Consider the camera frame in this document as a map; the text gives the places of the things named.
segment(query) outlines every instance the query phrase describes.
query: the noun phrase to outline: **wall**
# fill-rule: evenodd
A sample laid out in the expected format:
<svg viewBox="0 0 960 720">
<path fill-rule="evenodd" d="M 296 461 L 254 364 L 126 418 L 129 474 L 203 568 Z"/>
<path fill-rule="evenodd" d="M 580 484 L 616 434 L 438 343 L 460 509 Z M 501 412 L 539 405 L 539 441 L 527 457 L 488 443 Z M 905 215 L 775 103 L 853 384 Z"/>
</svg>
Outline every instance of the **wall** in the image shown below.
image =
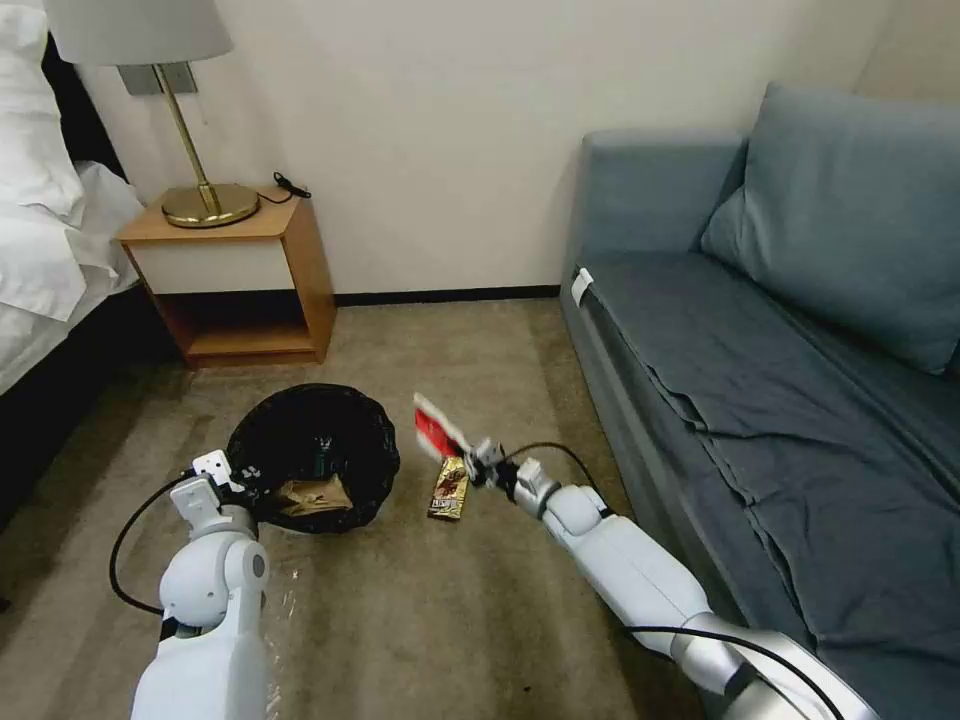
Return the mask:
<svg viewBox="0 0 960 720">
<path fill-rule="evenodd" d="M 960 3 L 900 2 L 860 83 L 864 95 L 960 101 Z"/>
<path fill-rule="evenodd" d="M 184 113 L 213 179 L 315 194 L 338 292 L 557 283 L 582 135 L 748 129 L 771 78 L 851 88 L 890 0 L 222 0 Z M 190 169 L 159 98 L 83 78 L 147 198 Z"/>
</svg>

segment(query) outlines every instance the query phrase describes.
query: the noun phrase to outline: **lamp shade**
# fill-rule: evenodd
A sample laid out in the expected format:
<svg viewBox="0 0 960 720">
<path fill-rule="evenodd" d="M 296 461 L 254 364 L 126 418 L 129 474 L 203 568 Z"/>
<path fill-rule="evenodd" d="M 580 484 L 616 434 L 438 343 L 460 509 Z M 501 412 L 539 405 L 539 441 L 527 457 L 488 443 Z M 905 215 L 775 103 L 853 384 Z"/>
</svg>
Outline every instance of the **lamp shade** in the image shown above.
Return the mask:
<svg viewBox="0 0 960 720">
<path fill-rule="evenodd" d="M 213 0 L 44 0 L 60 57 L 87 65 L 204 60 L 233 43 Z"/>
</svg>

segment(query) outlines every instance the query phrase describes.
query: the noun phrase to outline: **brass lamp base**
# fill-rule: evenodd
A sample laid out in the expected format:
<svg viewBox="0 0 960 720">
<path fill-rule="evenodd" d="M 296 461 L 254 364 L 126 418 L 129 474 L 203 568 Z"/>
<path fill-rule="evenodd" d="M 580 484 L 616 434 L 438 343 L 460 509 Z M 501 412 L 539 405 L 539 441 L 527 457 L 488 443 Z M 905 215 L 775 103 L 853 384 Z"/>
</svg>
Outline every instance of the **brass lamp base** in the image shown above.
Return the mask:
<svg viewBox="0 0 960 720">
<path fill-rule="evenodd" d="M 200 185 L 168 190 L 162 207 L 171 225 L 221 227 L 253 215 L 260 209 L 260 196 L 243 185 Z"/>
</svg>

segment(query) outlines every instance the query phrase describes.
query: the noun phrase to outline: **baseboard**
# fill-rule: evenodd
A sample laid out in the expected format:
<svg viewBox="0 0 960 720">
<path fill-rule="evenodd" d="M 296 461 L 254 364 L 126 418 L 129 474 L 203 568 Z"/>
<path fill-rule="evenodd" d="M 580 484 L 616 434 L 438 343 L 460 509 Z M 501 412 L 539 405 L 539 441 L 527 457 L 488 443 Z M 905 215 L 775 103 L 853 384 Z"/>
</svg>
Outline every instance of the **baseboard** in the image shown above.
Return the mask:
<svg viewBox="0 0 960 720">
<path fill-rule="evenodd" d="M 557 297 L 559 285 L 521 285 L 462 290 L 418 290 L 390 293 L 338 293 L 337 307 L 356 305 L 401 305 L 404 303 L 472 302 L 475 300 L 520 300 Z"/>
</svg>

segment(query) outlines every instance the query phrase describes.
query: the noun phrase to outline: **wooden nightstand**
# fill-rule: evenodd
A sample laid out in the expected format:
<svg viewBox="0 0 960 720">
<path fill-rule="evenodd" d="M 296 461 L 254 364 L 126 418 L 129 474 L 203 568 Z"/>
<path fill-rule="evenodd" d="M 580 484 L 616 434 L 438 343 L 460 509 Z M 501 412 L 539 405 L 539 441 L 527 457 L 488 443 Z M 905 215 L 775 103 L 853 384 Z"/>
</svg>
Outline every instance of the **wooden nightstand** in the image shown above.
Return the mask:
<svg viewBox="0 0 960 720">
<path fill-rule="evenodd" d="M 190 367 L 323 361 L 337 310 L 308 200 L 208 230 L 173 227 L 156 202 L 117 239 Z"/>
</svg>

